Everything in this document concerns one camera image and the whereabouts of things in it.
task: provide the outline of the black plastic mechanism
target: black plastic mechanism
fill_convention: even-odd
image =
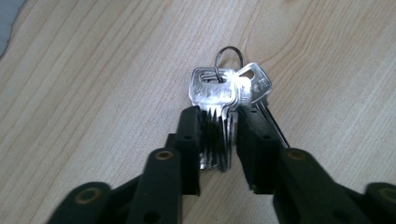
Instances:
[[[256,194],[274,194],[280,223],[396,223],[396,186],[368,185],[364,194],[335,183],[314,157],[284,148],[255,109],[238,108],[237,153]],[[166,147],[148,156],[144,173],[117,189],[88,183],[73,189],[53,223],[181,223],[181,195],[199,195],[202,114],[185,109]]]

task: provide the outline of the bunch of keys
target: bunch of keys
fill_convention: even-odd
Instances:
[[[221,54],[233,49],[239,56],[241,68],[219,68]],[[244,77],[248,71],[253,77]],[[276,129],[284,147],[290,147],[268,110],[267,97],[272,83],[257,63],[245,65],[241,51],[235,47],[221,49],[214,67],[198,67],[192,73],[189,96],[193,105],[202,111],[201,169],[226,172],[231,166],[231,154],[236,136],[235,124],[239,105],[260,111]]]

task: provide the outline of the wooden table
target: wooden table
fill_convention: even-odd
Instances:
[[[392,0],[27,1],[0,61],[0,222],[43,223],[78,185],[141,174],[191,105],[192,70],[229,45],[272,79],[293,147],[359,192],[396,184],[395,22]],[[201,188],[184,223],[277,223],[235,155]]]

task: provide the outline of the metal key ring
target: metal key ring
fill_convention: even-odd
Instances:
[[[215,60],[215,74],[216,74],[216,77],[218,78],[218,82],[223,82],[223,80],[222,80],[222,78],[220,77],[220,74],[219,74],[219,63],[220,63],[221,54],[226,49],[232,49],[233,51],[236,52],[236,54],[238,54],[239,60],[241,62],[241,68],[243,68],[244,65],[245,65],[244,55],[242,54],[241,50],[239,50],[238,48],[236,48],[234,46],[228,46],[228,47],[225,47],[224,49],[221,49],[219,51],[218,55],[216,56],[216,60]]]

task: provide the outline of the key head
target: key head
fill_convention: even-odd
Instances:
[[[235,74],[237,76],[242,76],[248,71],[251,71],[254,75],[251,79],[251,103],[254,104],[260,100],[266,102],[266,97],[272,90],[270,78],[257,63],[249,63]]]
[[[251,80],[248,77],[234,76],[238,93],[238,104],[251,106]]]
[[[222,108],[231,105],[236,99],[236,87],[233,80],[234,70],[220,68],[219,74],[224,82],[214,82],[215,68],[199,67],[192,73],[189,96],[193,105],[204,111],[215,110],[220,115]]]

